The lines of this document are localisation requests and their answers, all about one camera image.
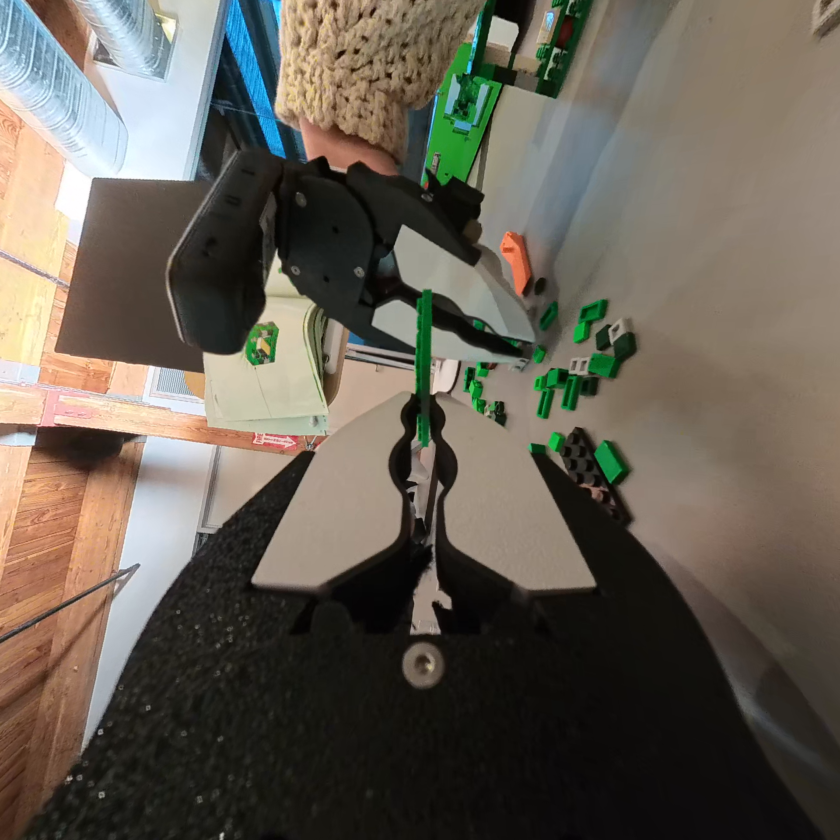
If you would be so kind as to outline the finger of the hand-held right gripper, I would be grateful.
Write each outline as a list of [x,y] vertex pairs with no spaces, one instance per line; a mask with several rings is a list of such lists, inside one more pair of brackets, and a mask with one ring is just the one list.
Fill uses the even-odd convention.
[[[489,330],[478,330],[466,317],[433,307],[431,328],[433,357],[466,362],[516,364],[527,359],[527,341],[509,339]],[[371,326],[415,348],[417,310],[415,302],[393,298],[374,310]]]
[[484,342],[494,347],[535,343],[526,305],[505,278],[501,259],[488,247],[478,245],[479,260],[471,266],[443,248],[403,226],[397,236],[394,257],[402,281],[415,291],[429,289],[434,304],[444,314],[461,315],[473,328],[480,320],[487,326]]

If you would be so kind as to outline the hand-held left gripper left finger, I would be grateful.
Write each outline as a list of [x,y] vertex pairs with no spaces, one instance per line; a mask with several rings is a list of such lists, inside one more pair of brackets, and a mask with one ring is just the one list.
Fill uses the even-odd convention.
[[254,587],[326,594],[407,540],[416,419],[415,395],[399,392],[320,445],[256,567]]

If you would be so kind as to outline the green lego baseplate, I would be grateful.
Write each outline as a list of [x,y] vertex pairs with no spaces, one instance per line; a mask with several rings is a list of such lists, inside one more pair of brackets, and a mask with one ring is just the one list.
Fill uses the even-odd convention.
[[424,289],[416,301],[415,396],[417,399],[416,438],[421,448],[430,442],[430,404],[432,375],[432,329],[434,293]]

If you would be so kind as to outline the pile of small lego pieces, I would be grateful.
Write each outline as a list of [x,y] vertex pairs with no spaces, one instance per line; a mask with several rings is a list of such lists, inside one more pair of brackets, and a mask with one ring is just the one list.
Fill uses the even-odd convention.
[[[583,306],[573,330],[574,344],[585,343],[592,335],[593,327],[606,318],[608,301],[599,299]],[[559,304],[551,301],[540,313],[538,326],[547,332],[559,315]],[[539,397],[537,418],[548,419],[555,397],[560,400],[564,411],[573,411],[583,396],[597,394],[601,380],[617,377],[622,364],[635,355],[637,338],[634,322],[630,318],[619,318],[614,323],[605,323],[595,333],[595,352],[586,356],[573,357],[565,368],[551,368],[538,374],[533,381],[533,390]],[[548,355],[542,343],[534,345],[530,358],[524,363],[541,364]],[[507,425],[506,405],[500,400],[488,400],[484,386],[495,363],[467,363],[464,372],[463,389],[469,395],[474,410],[502,427]]]

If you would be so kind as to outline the person's right forearm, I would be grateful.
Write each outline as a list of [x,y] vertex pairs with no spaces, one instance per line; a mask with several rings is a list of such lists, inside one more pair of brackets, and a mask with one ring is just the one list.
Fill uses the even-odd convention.
[[304,117],[404,162],[410,111],[428,105],[477,21],[481,1],[281,3],[275,113]]

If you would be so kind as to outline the black lego plate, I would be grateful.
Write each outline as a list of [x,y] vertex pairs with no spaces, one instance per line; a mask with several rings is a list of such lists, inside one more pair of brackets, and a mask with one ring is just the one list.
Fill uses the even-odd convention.
[[607,479],[595,458],[595,446],[590,435],[581,427],[574,427],[560,448],[563,467],[573,483],[587,491],[610,519],[628,527],[634,518],[621,495]]

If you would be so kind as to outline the flat green lego tile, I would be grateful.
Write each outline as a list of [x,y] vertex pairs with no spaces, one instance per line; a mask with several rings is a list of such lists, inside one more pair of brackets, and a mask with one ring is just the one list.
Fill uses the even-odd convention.
[[632,471],[621,449],[610,439],[601,441],[594,456],[605,480],[612,486],[620,485]]

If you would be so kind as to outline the green lego box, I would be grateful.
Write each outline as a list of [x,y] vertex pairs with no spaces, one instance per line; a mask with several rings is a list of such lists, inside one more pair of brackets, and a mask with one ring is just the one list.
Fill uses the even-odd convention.
[[427,176],[443,185],[453,177],[466,182],[499,99],[502,85],[467,72],[471,44],[455,54],[438,87],[427,142],[422,185]]

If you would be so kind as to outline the small green lego model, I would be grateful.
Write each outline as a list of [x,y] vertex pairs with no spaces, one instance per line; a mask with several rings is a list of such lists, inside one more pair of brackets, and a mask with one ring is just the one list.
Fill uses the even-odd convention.
[[552,1],[537,40],[536,93],[557,98],[571,69],[593,1]]

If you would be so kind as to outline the person's right hand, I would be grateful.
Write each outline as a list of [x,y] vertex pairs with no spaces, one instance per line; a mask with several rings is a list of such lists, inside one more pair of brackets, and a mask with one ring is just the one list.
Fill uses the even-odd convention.
[[332,126],[320,128],[304,117],[299,118],[299,130],[308,159],[325,158],[335,170],[345,171],[355,163],[363,163],[373,172],[398,175],[394,158],[366,140],[343,133]]

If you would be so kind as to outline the orange brick separator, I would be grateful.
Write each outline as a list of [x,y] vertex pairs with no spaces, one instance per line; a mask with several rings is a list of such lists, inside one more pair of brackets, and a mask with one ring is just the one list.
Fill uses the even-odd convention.
[[519,233],[507,231],[502,237],[499,251],[511,269],[516,293],[520,297],[526,297],[532,284],[532,267],[524,237]]

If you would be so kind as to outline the large blue-lit window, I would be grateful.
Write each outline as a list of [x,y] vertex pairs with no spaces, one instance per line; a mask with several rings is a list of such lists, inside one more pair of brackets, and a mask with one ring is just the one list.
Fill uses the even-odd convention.
[[245,148],[307,160],[301,133],[275,113],[280,12],[280,1],[229,3],[195,181],[213,181],[228,159]]

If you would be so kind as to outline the black flat panel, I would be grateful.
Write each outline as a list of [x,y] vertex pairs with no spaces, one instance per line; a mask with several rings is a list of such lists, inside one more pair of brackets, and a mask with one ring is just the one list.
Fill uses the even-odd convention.
[[56,351],[203,373],[179,336],[165,271],[207,181],[94,178]]

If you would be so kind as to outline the wooden pillar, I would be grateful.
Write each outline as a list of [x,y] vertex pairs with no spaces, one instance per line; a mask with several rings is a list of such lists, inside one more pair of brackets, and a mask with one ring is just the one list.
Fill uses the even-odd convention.
[[5,425],[85,428],[288,456],[314,450],[326,438],[299,437],[301,449],[286,454],[253,446],[251,432],[210,427],[203,416],[110,395],[6,381],[1,383],[1,421]]

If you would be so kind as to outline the black metal rod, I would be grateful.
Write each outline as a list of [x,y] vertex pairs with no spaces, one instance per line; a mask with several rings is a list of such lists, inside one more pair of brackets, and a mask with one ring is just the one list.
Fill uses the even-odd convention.
[[76,595],[73,595],[70,598],[67,598],[66,600],[60,602],[57,605],[52,606],[47,611],[42,612],[41,614],[38,614],[35,617],[32,617],[32,618],[28,619],[26,622],[17,625],[13,629],[11,629],[11,630],[9,630],[9,631],[7,631],[7,632],[5,632],[1,635],[1,644],[5,644],[5,643],[11,641],[12,639],[16,638],[16,636],[26,632],[30,628],[36,627],[40,623],[48,620],[49,618],[51,618],[52,616],[54,616],[58,613],[63,612],[64,610],[74,606],[75,604],[78,604],[79,602],[88,598],[90,595],[96,594],[96,593],[100,592],[101,590],[104,590],[104,589],[110,587],[110,585],[116,584],[116,583],[118,583],[119,581],[121,581],[125,578],[130,578],[133,574],[135,574],[140,569],[140,567],[141,567],[141,563],[135,563],[135,564],[133,564],[133,565],[127,567],[127,568],[124,568],[124,569],[121,568],[115,574],[110,575],[107,579],[105,579],[103,581],[100,581],[99,583],[88,587],[87,589],[83,590],[82,592],[80,592]]

